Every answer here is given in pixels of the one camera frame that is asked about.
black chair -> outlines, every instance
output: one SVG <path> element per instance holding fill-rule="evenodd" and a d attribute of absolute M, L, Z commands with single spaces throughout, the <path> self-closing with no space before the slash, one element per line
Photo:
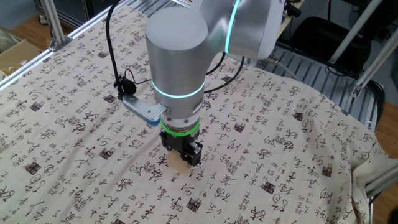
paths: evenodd
<path fill-rule="evenodd" d="M 368 60 L 371 42 L 398 18 L 398 0 L 383 0 L 333 68 L 341 73 L 359 73 Z M 305 19 L 294 32 L 290 46 L 320 62 L 327 62 L 349 30 L 319 17 Z"/>

wrinkled fabric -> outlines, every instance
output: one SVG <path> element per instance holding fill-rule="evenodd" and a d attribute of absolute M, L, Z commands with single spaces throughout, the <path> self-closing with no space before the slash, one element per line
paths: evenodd
<path fill-rule="evenodd" d="M 111 20 L 118 71 L 130 68 L 137 82 L 150 78 L 146 22 L 130 7 Z M 0 92 L 2 222 L 369 220 L 365 184 L 397 160 L 313 88 L 256 68 L 204 95 L 201 167 L 188 175 L 167 167 L 160 126 L 117 99 L 104 28 L 98 23 Z M 238 67 L 227 58 L 205 88 Z M 153 105 L 152 83 L 137 87 Z"/>

fabric tablecloth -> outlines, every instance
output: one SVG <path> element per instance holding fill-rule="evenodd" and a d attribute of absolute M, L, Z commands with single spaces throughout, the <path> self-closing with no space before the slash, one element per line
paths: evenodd
<path fill-rule="evenodd" d="M 147 20 L 127 6 L 111 19 L 118 70 L 130 68 L 137 82 L 150 78 Z M 255 68 L 204 96 L 201 167 L 188 175 L 167 167 L 160 127 L 116 97 L 104 28 L 102 21 L 0 92 L 0 222 L 369 220 L 365 183 L 397 160 L 313 88 Z M 227 58 L 205 88 L 238 67 Z M 136 96 L 154 104 L 152 83 L 138 85 Z"/>

wooden floor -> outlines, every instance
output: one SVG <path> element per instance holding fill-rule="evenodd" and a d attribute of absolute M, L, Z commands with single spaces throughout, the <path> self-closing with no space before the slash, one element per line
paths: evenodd
<path fill-rule="evenodd" d="M 62 28 L 65 35 L 72 31 L 67 27 Z M 39 15 L 26 20 L 19 26 L 15 27 L 12 31 L 23 35 L 29 42 L 34 44 L 41 51 L 47 49 L 51 43 L 49 25 L 42 25 L 39 22 Z"/>
<path fill-rule="evenodd" d="M 13 31 L 25 35 L 47 48 L 50 43 L 50 29 L 48 25 L 39 23 L 39 16 L 35 16 Z M 65 34 L 71 32 L 64 27 Z M 383 149 L 392 157 L 398 158 L 398 106 L 386 103 L 379 125 L 376 129 L 376 136 Z M 398 184 L 385 190 L 374 203 L 374 224 L 387 224 L 390 212 L 398 207 Z"/>
<path fill-rule="evenodd" d="M 398 158 L 398 106 L 386 103 L 376 137 L 386 153 Z M 387 224 L 391 210 L 398 208 L 398 184 L 383 191 L 374 202 L 374 224 Z"/>

metal frame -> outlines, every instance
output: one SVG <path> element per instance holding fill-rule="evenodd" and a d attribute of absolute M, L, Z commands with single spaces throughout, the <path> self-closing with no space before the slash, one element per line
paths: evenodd
<path fill-rule="evenodd" d="M 365 22 L 369 19 L 369 17 L 371 17 L 372 13 L 377 9 L 377 7 L 380 5 L 381 2 L 382 0 L 372 0 L 369 3 L 365 11 L 362 13 L 361 17 L 359 17 L 353 28 L 351 28 L 347 36 L 344 38 L 340 46 L 337 48 L 336 52 L 329 59 L 330 63 L 334 64 L 337 62 L 337 60 L 343 54 L 345 49 L 348 47 L 349 43 L 351 43 L 356 34 L 359 32 L 359 30 L 362 28 Z"/>
<path fill-rule="evenodd" d="M 40 15 L 44 16 L 45 12 L 43 9 L 43 5 L 41 5 L 41 0 L 33 0 L 33 2 L 35 3 L 37 12 L 39 12 Z M 66 27 L 69 27 L 71 29 L 78 29 L 81 25 L 83 25 L 81 21 L 78 21 L 61 11 L 57 11 L 57 14 L 59 16 L 61 24 Z"/>
<path fill-rule="evenodd" d="M 41 0 L 41 2 L 51 30 L 52 41 L 49 50 L 55 52 L 69 44 L 69 42 L 72 41 L 72 38 L 63 34 L 57 9 L 55 8 L 53 0 Z"/>
<path fill-rule="evenodd" d="M 377 58 L 373 61 L 373 63 L 366 69 L 365 73 L 361 75 L 358 81 L 355 83 L 353 90 L 351 92 L 351 96 L 357 97 L 362 89 L 368 84 L 370 79 L 376 74 L 381 65 L 390 57 L 390 55 L 394 52 L 394 50 L 398 47 L 398 29 L 394 32 L 391 38 L 387 41 L 384 47 L 379 52 Z"/>

